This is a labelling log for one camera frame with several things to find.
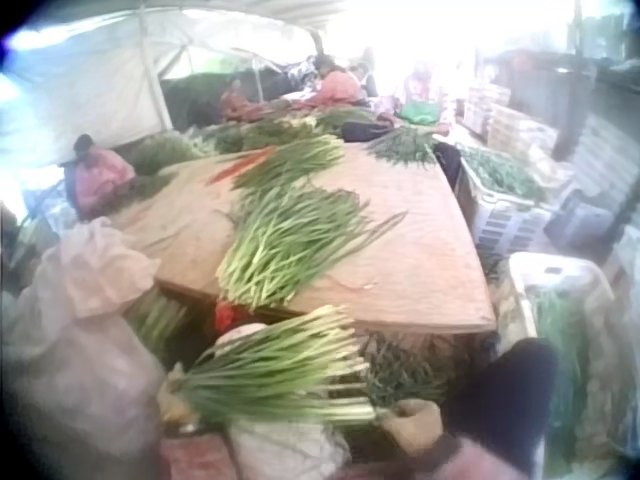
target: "pink shirt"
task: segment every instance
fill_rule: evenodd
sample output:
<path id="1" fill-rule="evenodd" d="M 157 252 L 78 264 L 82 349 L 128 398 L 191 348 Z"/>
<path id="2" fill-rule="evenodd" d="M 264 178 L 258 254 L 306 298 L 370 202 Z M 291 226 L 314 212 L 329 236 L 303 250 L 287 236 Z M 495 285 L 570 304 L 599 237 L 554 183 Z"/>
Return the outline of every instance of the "pink shirt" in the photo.
<path id="1" fill-rule="evenodd" d="M 306 103 L 314 107 L 353 103 L 363 98 L 358 80 L 348 72 L 334 70 L 322 80 L 320 91 Z"/>
<path id="2" fill-rule="evenodd" d="M 94 145 L 87 156 L 76 168 L 76 200 L 85 213 L 114 188 L 136 175 L 133 167 L 111 150 Z"/>

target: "vegetable pile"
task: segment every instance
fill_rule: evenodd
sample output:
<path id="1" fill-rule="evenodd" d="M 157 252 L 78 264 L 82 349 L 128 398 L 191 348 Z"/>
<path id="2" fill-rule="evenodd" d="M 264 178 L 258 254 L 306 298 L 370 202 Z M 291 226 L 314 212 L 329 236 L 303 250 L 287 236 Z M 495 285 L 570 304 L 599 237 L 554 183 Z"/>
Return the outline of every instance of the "vegetable pile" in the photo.
<path id="1" fill-rule="evenodd" d="M 323 133 L 342 136 L 342 126 L 346 122 L 375 123 L 376 115 L 359 107 L 332 107 L 316 116 L 316 126 Z"/>
<path id="2" fill-rule="evenodd" d="M 368 392 L 377 407 L 390 408 L 407 398 L 441 403 L 460 379 L 461 359 L 451 352 L 434 348 L 413 352 L 380 334 L 372 335 L 363 350 L 370 365 Z"/>
<path id="3" fill-rule="evenodd" d="M 257 150 L 269 145 L 286 145 L 321 135 L 308 122 L 262 120 L 245 127 L 233 127 L 216 134 L 216 148 L 220 153 Z"/>
<path id="4" fill-rule="evenodd" d="M 113 215 L 129 205 L 152 198 L 169 185 L 173 178 L 174 175 L 133 177 L 105 197 L 91 212 L 91 218 Z"/>
<path id="5" fill-rule="evenodd" d="M 213 155 L 212 145 L 177 132 L 149 137 L 138 145 L 129 161 L 138 175 L 155 175 L 164 167 Z"/>
<path id="6" fill-rule="evenodd" d="M 577 299 L 544 289 L 532 295 L 536 329 L 559 353 L 558 378 L 547 432 L 547 467 L 567 470 L 575 454 L 575 427 L 587 395 L 588 343 Z"/>
<path id="7" fill-rule="evenodd" d="M 271 325 L 207 350 L 176 393 L 209 423 L 237 419 L 371 421 L 368 399 L 346 393 L 364 383 L 331 384 L 367 369 L 356 355 L 352 320 L 335 307 Z"/>
<path id="8" fill-rule="evenodd" d="M 342 142 L 330 135 L 290 143 L 236 177 L 233 187 L 270 190 L 292 184 L 334 166 L 342 156 Z"/>
<path id="9" fill-rule="evenodd" d="M 431 151 L 431 141 L 431 135 L 418 129 L 400 127 L 370 142 L 367 151 L 394 165 L 433 165 L 437 160 Z"/>
<path id="10" fill-rule="evenodd" d="M 167 340 L 189 322 L 188 308 L 166 297 L 157 287 L 152 288 L 124 314 L 142 344 L 158 360 L 167 358 Z"/>
<path id="11" fill-rule="evenodd" d="M 544 200 L 544 190 L 524 167 L 522 160 L 487 149 L 457 147 L 486 189 L 525 200 Z"/>
<path id="12" fill-rule="evenodd" d="M 278 186 L 246 196 L 236 240 L 217 277 L 223 297 L 251 310 L 286 304 L 343 258 L 380 238 L 405 213 L 378 225 L 353 192 Z"/>

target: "wooden table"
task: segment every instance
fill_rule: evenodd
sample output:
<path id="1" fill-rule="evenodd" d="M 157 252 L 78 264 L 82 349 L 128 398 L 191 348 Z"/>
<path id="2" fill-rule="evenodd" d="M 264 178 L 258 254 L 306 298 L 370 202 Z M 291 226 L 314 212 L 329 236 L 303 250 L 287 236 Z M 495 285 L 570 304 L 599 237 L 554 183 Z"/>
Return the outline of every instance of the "wooden table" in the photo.
<path id="1" fill-rule="evenodd" d="M 377 221 L 408 215 L 301 291 L 290 308 L 346 305 L 362 328 L 409 334 L 494 329 L 480 261 L 441 169 L 392 166 L 362 145 L 344 148 L 340 164 L 313 183 L 369 199 L 368 214 Z M 215 158 L 176 165 L 177 177 L 158 196 L 112 218 L 131 235 L 134 248 L 162 260 L 162 283 L 194 295 L 218 294 L 216 269 L 233 242 L 224 212 L 239 194 L 230 190 L 230 180 L 211 186 L 205 181 L 229 165 Z"/>

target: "green plastic bag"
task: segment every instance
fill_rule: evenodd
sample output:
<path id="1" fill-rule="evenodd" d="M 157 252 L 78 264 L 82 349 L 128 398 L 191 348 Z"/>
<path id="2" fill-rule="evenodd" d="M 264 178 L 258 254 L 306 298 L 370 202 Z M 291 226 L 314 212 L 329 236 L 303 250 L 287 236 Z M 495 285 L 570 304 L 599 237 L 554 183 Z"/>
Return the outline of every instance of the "green plastic bag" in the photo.
<path id="1" fill-rule="evenodd" d="M 435 103 L 411 102 L 402 107 L 398 117 L 414 125 L 435 125 L 440 119 L 440 108 Z"/>

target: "white tarp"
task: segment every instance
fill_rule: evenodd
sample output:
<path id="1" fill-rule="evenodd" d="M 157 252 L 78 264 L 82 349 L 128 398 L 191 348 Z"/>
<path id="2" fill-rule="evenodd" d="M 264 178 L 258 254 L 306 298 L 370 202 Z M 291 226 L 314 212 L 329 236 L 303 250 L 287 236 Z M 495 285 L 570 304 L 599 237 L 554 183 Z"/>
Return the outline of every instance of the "white tarp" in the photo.
<path id="1" fill-rule="evenodd" d="M 170 129 L 156 73 L 184 46 L 241 48 L 282 63 L 314 52 L 307 32 L 282 22 L 187 13 L 135 13 L 15 52 L 3 72 L 18 94 L 0 103 L 0 168 L 70 160 L 82 133 L 109 148 Z"/>

